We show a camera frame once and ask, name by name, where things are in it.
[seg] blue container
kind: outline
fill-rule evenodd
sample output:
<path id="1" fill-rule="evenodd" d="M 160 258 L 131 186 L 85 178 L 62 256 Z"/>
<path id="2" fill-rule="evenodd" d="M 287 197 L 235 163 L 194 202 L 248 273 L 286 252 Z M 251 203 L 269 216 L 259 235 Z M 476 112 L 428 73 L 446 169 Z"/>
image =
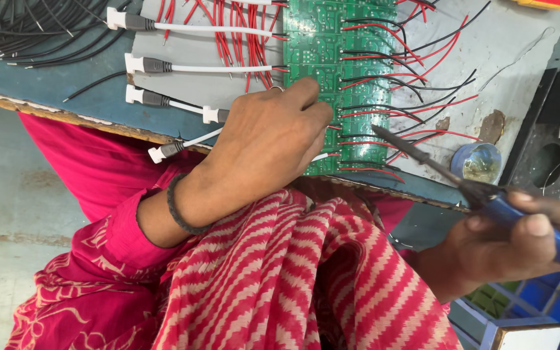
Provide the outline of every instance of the blue container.
<path id="1" fill-rule="evenodd" d="M 503 169 L 503 160 L 496 146 L 491 143 L 469 143 L 460 147 L 450 170 L 463 179 L 496 184 Z"/>

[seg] black bangle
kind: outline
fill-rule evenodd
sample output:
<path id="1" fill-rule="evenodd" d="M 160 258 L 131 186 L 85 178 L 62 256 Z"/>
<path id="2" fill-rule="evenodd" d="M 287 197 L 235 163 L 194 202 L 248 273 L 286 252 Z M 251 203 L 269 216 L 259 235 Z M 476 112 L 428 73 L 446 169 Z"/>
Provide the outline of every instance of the black bangle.
<path id="1" fill-rule="evenodd" d="M 176 183 L 179 182 L 181 179 L 189 175 L 189 173 L 178 174 L 170 181 L 170 184 L 167 186 L 167 209 L 170 211 L 170 215 L 174 219 L 174 221 L 185 231 L 189 232 L 192 235 L 201 235 L 205 233 L 211 225 L 207 225 L 205 227 L 191 227 L 187 225 L 179 213 L 176 212 L 174 208 L 174 187 Z"/>

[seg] wrist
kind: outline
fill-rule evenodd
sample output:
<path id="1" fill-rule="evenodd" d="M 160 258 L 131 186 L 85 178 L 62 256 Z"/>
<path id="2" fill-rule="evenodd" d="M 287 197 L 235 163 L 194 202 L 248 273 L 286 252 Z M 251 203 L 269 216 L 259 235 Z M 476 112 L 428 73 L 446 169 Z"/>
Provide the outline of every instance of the wrist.
<path id="1" fill-rule="evenodd" d="M 420 251 L 412 266 L 442 304 L 462 297 L 477 289 L 482 283 L 464 275 L 455 251 L 446 242 Z"/>
<path id="2" fill-rule="evenodd" d="M 245 204 L 221 176 L 214 176 L 204 164 L 196 166 L 174 188 L 175 209 L 191 227 L 207 226 Z"/>

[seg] red and white striped fabric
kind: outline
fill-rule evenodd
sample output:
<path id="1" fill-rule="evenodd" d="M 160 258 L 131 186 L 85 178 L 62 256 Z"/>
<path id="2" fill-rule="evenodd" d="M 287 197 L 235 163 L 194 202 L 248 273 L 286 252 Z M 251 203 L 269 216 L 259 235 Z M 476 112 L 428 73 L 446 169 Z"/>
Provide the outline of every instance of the red and white striped fabric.
<path id="1" fill-rule="evenodd" d="M 305 195 L 282 190 L 194 241 L 170 264 L 153 349 L 320 349 L 320 332 L 341 349 L 461 348 L 427 285 L 340 198 L 309 211 Z M 318 320 L 321 304 L 340 328 Z"/>

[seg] printed circuit board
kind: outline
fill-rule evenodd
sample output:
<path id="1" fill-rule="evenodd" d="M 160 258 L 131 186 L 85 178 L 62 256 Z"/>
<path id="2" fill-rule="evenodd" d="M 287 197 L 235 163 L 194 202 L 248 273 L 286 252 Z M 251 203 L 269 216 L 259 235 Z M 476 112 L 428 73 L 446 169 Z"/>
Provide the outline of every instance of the printed circuit board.
<path id="1" fill-rule="evenodd" d="M 343 110 L 355 105 L 389 105 L 391 99 L 388 80 L 375 79 L 364 84 L 345 88 L 350 82 L 343 78 L 393 73 L 391 60 L 359 59 L 351 57 L 347 50 L 377 51 L 390 54 L 394 51 L 394 38 L 385 29 L 358 28 L 341 30 L 349 23 L 344 19 L 380 18 L 396 19 L 396 5 L 392 0 L 289 0 L 284 9 L 284 32 L 289 40 L 284 43 L 284 64 L 289 73 L 284 74 L 284 85 L 289 86 L 304 76 L 311 76 L 321 87 L 319 99 L 330 103 L 334 109 L 331 126 L 325 133 L 323 151 L 331 156 L 310 164 L 304 175 L 338 174 L 344 168 L 382 168 L 372 163 L 385 163 L 388 148 L 383 145 L 339 145 L 342 142 L 381 141 L 371 137 L 350 137 L 349 134 L 372 134 L 370 124 L 388 127 L 384 114 L 365 114 L 341 117 L 358 110 Z"/>

